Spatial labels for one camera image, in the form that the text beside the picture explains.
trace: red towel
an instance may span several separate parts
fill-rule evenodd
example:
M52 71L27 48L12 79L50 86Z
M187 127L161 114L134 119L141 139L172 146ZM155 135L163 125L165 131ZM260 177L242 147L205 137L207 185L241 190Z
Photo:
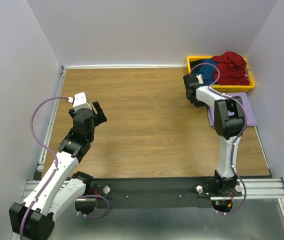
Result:
M217 63L217 68L220 70L220 78L217 81L220 85L250 85L246 76L247 62L242 56L233 52L227 51L221 56L211 58ZM214 71L214 79L218 77L218 72Z

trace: bolt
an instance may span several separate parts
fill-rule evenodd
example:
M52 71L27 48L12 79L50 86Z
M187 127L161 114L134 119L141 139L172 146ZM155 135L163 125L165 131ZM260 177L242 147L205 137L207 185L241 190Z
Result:
M241 187L240 185L236 185L236 186L235 186L235 190L236 190L238 193L240 193L240 192L242 192L242 187Z
M201 185L196 186L196 191L200 194L203 193L203 187Z
M108 193L110 192L109 186L105 186L105 187L103 188L103 192L104 192L105 194L108 194Z

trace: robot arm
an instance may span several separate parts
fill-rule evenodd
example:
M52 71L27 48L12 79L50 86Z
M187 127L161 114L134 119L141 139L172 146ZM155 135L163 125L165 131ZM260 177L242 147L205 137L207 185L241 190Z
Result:
M60 143L56 154L58 168L56 169L54 161L34 191L22 204L15 202L9 210L12 230L18 234L27 208L35 202L23 231L23 236L31 240L48 239L57 217L78 197L84 193L89 194L93 189L93 177L82 172L74 174L69 183L63 189L61 187L89 151L94 140L95 127L106 122L107 118L97 101L93 102L97 113L93 110L84 92L76 94L74 98L69 97L68 102L73 106L69 110L73 118L73 127ZM36 199L37 193L44 185L45 189Z
M214 173L216 194L236 186L236 169L238 145L241 137L237 137L244 126L244 112L233 100L222 97L203 83L201 75L187 74L183 77L186 97L196 107L205 105L214 108L214 129L220 136L219 161ZM240 103L240 97L234 97Z

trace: yellow tray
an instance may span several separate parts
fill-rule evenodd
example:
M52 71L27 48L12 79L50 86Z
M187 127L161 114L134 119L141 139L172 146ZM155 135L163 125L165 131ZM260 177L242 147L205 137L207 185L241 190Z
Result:
M212 57L213 56L188 56L186 58L188 72L191 72L190 61L192 62L199 59L210 59ZM213 85L212 88L219 91L220 93L248 92L250 89L254 89L254 87L256 86L250 70L248 70L248 75L250 85Z

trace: wooden surface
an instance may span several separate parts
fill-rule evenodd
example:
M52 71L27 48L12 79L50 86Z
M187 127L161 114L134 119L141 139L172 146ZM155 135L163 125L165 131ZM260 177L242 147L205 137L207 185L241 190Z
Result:
M75 172L95 178L212 176L219 136L209 127L207 109L186 99L186 73L186 68L67 70L61 96L86 92L107 116ZM71 107L60 100L49 144L54 151L72 127ZM44 173L52 161L48 153ZM254 127L240 141L237 170L243 176L269 174Z

